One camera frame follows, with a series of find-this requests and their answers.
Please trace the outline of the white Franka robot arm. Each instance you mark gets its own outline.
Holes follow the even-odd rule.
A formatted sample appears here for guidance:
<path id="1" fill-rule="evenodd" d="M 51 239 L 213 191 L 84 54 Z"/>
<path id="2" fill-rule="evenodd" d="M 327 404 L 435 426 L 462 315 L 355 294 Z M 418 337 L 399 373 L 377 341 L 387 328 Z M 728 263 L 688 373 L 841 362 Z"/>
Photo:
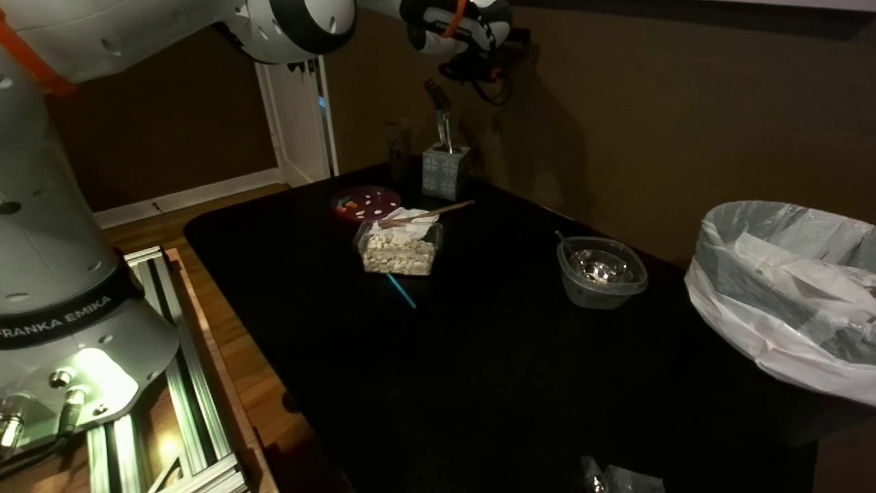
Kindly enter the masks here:
<path id="1" fill-rule="evenodd" d="M 9 461 L 124 417 L 177 335 L 105 243 L 46 100 L 223 25 L 287 66 L 344 47 L 355 13 L 409 26 L 424 54 L 487 57 L 510 0 L 0 0 L 0 451 Z"/>

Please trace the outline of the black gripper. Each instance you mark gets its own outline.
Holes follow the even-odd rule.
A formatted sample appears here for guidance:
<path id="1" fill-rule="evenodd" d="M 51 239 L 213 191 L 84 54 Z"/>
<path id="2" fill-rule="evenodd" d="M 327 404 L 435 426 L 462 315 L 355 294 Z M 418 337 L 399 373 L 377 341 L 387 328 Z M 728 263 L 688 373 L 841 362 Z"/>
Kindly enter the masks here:
<path id="1" fill-rule="evenodd" d="M 447 80 L 470 85 L 487 103 L 510 100 L 510 68 L 532 40 L 513 25 L 510 0 L 403 0 L 399 18 L 413 48 L 437 57 Z"/>

